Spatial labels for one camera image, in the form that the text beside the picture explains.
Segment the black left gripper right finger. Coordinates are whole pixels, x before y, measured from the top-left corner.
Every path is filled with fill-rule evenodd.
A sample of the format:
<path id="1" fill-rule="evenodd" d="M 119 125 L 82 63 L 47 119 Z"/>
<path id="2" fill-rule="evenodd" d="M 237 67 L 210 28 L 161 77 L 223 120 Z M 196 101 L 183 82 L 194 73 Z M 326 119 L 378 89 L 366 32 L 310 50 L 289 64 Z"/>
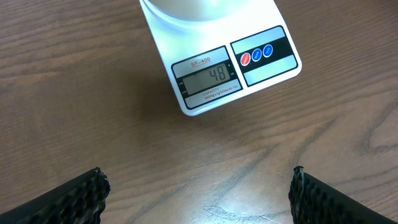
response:
<path id="1" fill-rule="evenodd" d="M 289 202 L 294 224 L 397 224 L 303 170 L 294 168 Z"/>

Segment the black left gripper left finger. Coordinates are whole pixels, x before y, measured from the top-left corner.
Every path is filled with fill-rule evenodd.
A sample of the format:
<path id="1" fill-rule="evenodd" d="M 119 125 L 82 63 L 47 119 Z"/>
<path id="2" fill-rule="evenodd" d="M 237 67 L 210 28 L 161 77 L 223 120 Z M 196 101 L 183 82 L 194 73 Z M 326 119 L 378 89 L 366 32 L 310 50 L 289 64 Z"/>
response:
<path id="1" fill-rule="evenodd" d="M 57 188 L 1 214 L 1 223 L 100 224 L 110 193 L 107 176 L 96 167 Z"/>

